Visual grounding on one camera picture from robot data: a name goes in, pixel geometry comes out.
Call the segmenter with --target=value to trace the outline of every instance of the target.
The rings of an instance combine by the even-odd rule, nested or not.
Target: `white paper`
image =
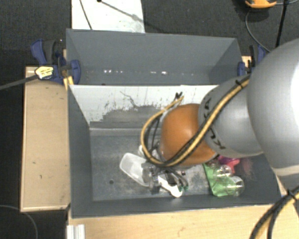
[[[141,0],[81,0],[93,30],[145,33]],[[72,28],[90,29],[79,0],[72,0]]]

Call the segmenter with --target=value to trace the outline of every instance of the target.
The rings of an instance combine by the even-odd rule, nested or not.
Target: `gray bin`
[[[142,44],[139,44],[141,48],[134,49],[135,58],[133,59],[132,53],[124,50],[123,47],[127,44],[126,49],[133,47],[133,42],[138,43],[139,37],[142,40]],[[131,40],[121,43],[125,38],[131,38]],[[147,40],[149,40],[149,46],[144,47]],[[171,54],[168,47],[171,43],[173,46],[177,46],[177,40],[179,41],[179,48],[174,49],[173,54]],[[121,56],[100,51],[103,47],[110,51],[111,49],[107,45],[115,48],[114,43],[120,45]],[[239,197],[214,197],[209,193],[206,181],[203,180],[201,181],[202,186],[198,190],[187,192],[179,199],[175,199],[169,194],[150,195],[145,188],[131,181],[127,175],[119,170],[119,162],[124,152],[135,153],[137,151],[142,124],[155,110],[168,104],[173,99],[176,90],[178,92],[183,91],[185,98],[188,97],[186,103],[200,103],[204,95],[210,90],[210,86],[208,89],[208,86],[204,86],[204,84],[217,84],[236,75],[237,65],[234,66],[234,64],[239,62],[238,58],[235,63],[232,62],[231,72],[219,73],[219,75],[214,75],[215,78],[212,77],[212,72],[225,70],[222,67],[215,67],[215,65],[225,63],[226,60],[223,60],[223,57],[232,52],[224,49],[224,44],[227,45],[227,49],[232,48],[236,50],[235,52],[238,51],[237,56],[240,56],[235,39],[67,31],[67,57],[68,59],[78,59],[82,67],[80,85],[71,86],[68,91],[72,217],[130,215],[259,205],[273,203],[279,199],[279,188],[275,176],[263,156],[251,158],[254,164],[254,176],[251,180],[245,178],[241,167],[237,168],[238,175],[245,179],[246,184],[244,193]],[[137,51],[142,49],[151,48],[152,52],[162,52],[160,45],[166,49],[160,55],[160,61],[158,59],[159,54],[155,54],[156,59],[152,61],[149,60],[148,56],[138,57],[141,52]],[[211,47],[213,47],[213,56],[215,57],[215,54],[219,56],[218,59],[214,59],[216,62],[213,65],[208,65],[205,63],[209,59],[206,52]],[[186,70],[184,70],[183,64],[175,63],[182,60],[179,58],[184,59],[184,56],[190,56],[190,61],[193,61],[192,66],[188,63]],[[159,64],[173,66],[164,68],[170,74],[159,76],[151,75],[147,71],[147,67],[142,67],[143,69],[140,71],[142,76],[135,75],[132,79],[115,75],[113,71],[107,76],[100,73],[102,68],[106,66],[106,61],[111,61],[110,67],[115,71],[114,65],[118,66],[123,57],[126,59],[124,70],[128,68],[136,70],[135,61],[138,61],[138,65],[151,64],[156,66],[155,70]],[[201,74],[194,68],[194,66],[198,66],[199,61]],[[180,76],[182,70],[184,70],[184,75],[187,72],[195,72],[200,77],[187,76],[182,78]],[[148,87],[149,91],[146,91],[146,98],[140,95],[137,86],[132,86],[133,84],[138,85],[141,89],[145,88],[144,85],[157,85],[158,83],[162,87],[158,87],[155,93],[151,92],[151,88]],[[183,83],[191,84],[191,86],[181,86]],[[118,105],[119,102],[127,108],[122,109]],[[126,189],[122,190],[117,186],[118,183],[124,182],[126,183],[125,187],[129,187],[129,190],[134,190],[134,192],[122,193]]]

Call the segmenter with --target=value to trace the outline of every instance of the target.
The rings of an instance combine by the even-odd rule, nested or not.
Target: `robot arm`
[[[250,77],[210,91],[198,107],[169,112],[158,147],[166,160],[161,161],[147,148],[147,126],[179,101],[143,127],[141,142],[150,163],[164,168],[204,163],[215,153],[230,158],[263,153],[287,189],[299,185],[299,39],[267,55]],[[299,200],[296,208],[299,214]]]
[[[236,80],[240,79],[206,95],[199,109],[200,123]],[[226,105],[204,140],[225,157],[263,153],[287,189],[299,185],[299,39],[263,59],[248,86]],[[296,209],[299,214],[299,200]]]

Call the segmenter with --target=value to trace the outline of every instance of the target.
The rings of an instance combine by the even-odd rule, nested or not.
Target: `wooden board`
[[[178,213],[71,219],[85,225],[86,239],[247,239],[269,205]],[[261,235],[265,239],[266,231]],[[294,207],[278,217],[273,238],[299,239],[299,219]]]
[[[26,76],[35,68],[27,68]],[[70,203],[64,86],[35,80],[25,84],[22,212],[65,209]]]

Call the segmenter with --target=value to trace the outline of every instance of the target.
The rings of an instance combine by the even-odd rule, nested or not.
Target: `blue clamp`
[[[58,51],[53,52],[55,41],[43,41],[38,39],[31,44],[31,52],[33,57],[39,62],[40,66],[48,65],[53,68],[53,73],[43,80],[50,80],[59,84],[63,84],[64,76],[62,71],[67,71],[67,75],[73,77],[74,84],[78,84],[81,77],[81,68],[78,60],[72,60],[69,65],[62,54]]]
[[[248,61],[246,66],[244,62],[239,62],[237,67],[237,76],[246,75],[252,73],[257,65],[263,60],[266,55],[265,49],[258,45],[257,49],[253,45],[249,46],[251,60]]]

